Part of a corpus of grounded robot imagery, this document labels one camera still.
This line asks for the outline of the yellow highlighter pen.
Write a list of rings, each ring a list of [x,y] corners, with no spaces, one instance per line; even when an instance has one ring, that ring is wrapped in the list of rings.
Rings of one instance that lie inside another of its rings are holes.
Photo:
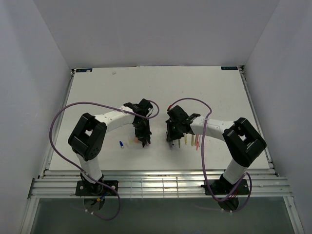
[[[194,143],[195,143],[195,136],[192,135],[191,136],[191,146],[194,146]]]

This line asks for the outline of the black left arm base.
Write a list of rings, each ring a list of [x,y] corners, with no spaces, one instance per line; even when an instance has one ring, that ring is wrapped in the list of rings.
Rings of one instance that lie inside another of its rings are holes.
[[[80,180],[76,185],[76,196],[116,196],[111,189],[98,183],[90,183],[89,181]]]

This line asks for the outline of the yellow gel pen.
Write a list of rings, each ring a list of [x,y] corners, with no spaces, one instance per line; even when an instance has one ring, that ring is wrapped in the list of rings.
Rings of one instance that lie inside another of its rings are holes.
[[[187,134],[184,134],[184,143],[187,145],[188,139],[187,139]]]

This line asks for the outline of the red gel pen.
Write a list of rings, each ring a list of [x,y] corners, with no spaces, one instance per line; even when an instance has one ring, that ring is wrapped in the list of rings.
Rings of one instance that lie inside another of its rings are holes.
[[[201,140],[201,135],[197,135],[197,140],[196,140],[196,150],[199,149],[200,147],[200,140]]]

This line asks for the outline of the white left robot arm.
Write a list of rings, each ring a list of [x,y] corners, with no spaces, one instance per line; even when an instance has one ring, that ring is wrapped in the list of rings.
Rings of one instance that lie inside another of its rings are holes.
[[[99,168],[98,154],[101,151],[106,133],[123,125],[132,124],[135,137],[142,146],[151,143],[151,130],[148,117],[153,106],[150,101],[142,99],[138,104],[125,103],[120,111],[111,111],[93,116],[83,114],[72,133],[68,144],[77,155],[81,168],[80,177],[84,187],[93,195],[103,190],[103,174]]]

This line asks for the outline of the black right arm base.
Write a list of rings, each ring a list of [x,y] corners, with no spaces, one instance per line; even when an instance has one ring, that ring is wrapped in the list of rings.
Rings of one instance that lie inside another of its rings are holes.
[[[210,188],[214,195],[227,195],[233,189],[234,185],[227,186],[220,182],[219,179],[208,180]],[[248,195],[249,186],[247,180],[242,179],[236,190],[233,192],[234,195]]]

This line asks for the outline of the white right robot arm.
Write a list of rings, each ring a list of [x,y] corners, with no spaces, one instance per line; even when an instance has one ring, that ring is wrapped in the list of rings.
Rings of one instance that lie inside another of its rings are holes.
[[[167,110],[167,142],[181,139],[186,134],[212,137],[224,141],[232,160],[212,188],[219,194],[231,194],[238,181],[266,149],[267,143],[251,123],[243,117],[236,121],[208,119],[200,114],[188,115],[180,106]]]

